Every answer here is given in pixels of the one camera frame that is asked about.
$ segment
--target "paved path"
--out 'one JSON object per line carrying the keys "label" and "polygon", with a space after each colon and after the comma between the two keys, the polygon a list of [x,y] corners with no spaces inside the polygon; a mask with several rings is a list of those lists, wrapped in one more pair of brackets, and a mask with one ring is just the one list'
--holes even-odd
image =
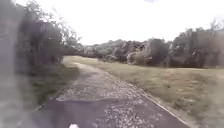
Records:
{"label": "paved path", "polygon": [[77,64],[77,80],[48,101],[21,128],[189,128],[128,83],[91,66]]}

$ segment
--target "sky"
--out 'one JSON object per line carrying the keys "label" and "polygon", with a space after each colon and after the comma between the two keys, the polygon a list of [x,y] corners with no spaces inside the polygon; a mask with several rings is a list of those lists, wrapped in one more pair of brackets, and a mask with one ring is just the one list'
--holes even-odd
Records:
{"label": "sky", "polygon": [[224,19],[223,0],[36,0],[54,7],[83,44],[109,40],[173,40],[187,28],[207,28]]}

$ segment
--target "field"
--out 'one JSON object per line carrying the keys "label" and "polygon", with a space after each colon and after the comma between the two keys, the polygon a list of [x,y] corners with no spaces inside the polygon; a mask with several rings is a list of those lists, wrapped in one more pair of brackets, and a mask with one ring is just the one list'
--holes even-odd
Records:
{"label": "field", "polygon": [[65,61],[103,69],[142,88],[146,93],[159,97],[172,108],[185,111],[200,124],[210,127],[222,123],[223,116],[220,114],[224,113],[224,70],[222,69],[142,67],[106,63],[77,56],[65,57]]}

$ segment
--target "grass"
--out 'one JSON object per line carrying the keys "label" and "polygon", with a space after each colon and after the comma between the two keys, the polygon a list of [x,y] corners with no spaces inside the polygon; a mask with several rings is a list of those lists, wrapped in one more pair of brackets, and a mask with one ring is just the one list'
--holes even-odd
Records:
{"label": "grass", "polygon": [[62,64],[48,67],[44,74],[25,76],[28,78],[29,86],[21,88],[22,92],[26,92],[23,93],[23,100],[26,103],[24,107],[32,109],[42,104],[50,96],[66,88],[69,81],[74,80],[77,74],[77,66],[63,60]]}
{"label": "grass", "polygon": [[207,125],[209,116],[218,117],[218,110],[212,108],[220,107],[224,103],[222,69],[142,67],[105,63],[77,56],[65,57],[65,60],[103,69],[170,103],[173,108],[184,110],[200,124],[206,121]]}

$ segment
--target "white object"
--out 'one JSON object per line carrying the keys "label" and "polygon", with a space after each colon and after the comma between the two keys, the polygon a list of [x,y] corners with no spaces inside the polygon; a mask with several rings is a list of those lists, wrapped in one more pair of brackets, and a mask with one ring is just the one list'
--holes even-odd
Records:
{"label": "white object", "polygon": [[78,126],[77,124],[71,124],[71,125],[69,126],[69,128],[79,128],[79,126]]}

